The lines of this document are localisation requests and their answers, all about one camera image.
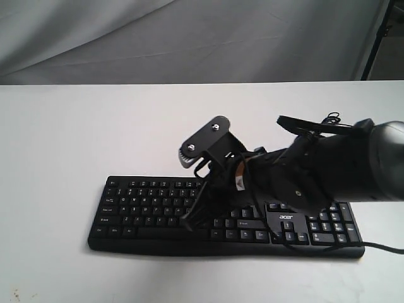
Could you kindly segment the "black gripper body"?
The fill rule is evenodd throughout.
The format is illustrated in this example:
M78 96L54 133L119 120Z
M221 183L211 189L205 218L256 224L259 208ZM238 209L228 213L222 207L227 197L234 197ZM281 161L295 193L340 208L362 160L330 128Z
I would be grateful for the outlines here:
M217 218L234 208L254 206L258 217L263 216L264 207L258 201L258 187L253 184L248 161L262 155L264 148L253 151L226 151L222 168L210 166L207 185L203 189L201 203L205 218Z

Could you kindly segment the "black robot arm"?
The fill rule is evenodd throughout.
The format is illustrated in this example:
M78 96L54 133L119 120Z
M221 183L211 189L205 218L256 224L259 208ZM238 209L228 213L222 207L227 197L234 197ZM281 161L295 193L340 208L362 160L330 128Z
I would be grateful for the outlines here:
M352 126L328 117L321 123L280 116L279 126L295 135L275 151L248 150L216 116L179 148L183 167L207 166L201 189L182 218L188 230L236 208L285 203L314 216L334 202L403 200L403 123Z

